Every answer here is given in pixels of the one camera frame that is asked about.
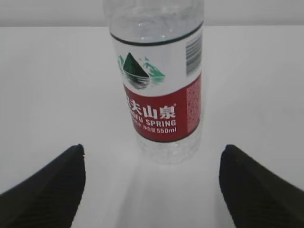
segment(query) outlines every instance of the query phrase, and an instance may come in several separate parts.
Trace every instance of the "water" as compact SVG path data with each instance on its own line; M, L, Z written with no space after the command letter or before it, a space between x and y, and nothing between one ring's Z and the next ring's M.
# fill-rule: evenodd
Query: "water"
M130 42L160 42L181 37L203 21L201 0L163 2L166 1L176 4L163 4L161 7L139 4L116 9L109 22L111 33ZM152 142L140 135L137 135L137 139L143 154L150 159L160 163L179 163L198 150L201 126L202 121L194 133L176 142Z

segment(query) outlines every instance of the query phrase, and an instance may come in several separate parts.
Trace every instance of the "green mountain graphic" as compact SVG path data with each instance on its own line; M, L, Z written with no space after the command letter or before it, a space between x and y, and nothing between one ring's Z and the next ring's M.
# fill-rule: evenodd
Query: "green mountain graphic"
M146 89L150 83L158 85L163 82L165 75L155 66L153 66L147 57L141 64L136 61L131 53L128 54L126 60L122 56L118 57L118 65L123 75L136 89Z
M128 54L124 66L124 74L136 89L146 89L150 84L149 75L143 70L131 53Z
M155 66L151 65L149 60L146 58L146 62L143 65L143 68L151 77L151 80L154 84L158 84L164 81L165 75Z

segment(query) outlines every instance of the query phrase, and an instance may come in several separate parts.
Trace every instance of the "bottle label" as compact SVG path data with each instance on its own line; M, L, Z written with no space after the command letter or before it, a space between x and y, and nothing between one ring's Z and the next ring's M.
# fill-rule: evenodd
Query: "bottle label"
M201 26L181 38L158 43L113 37L136 131L163 143L194 132L201 111Z

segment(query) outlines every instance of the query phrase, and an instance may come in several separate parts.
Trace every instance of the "plastic water bottle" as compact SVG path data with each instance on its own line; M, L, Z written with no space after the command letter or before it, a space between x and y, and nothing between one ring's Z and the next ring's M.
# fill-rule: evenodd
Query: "plastic water bottle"
M139 145L178 163L201 136L203 0L104 0Z

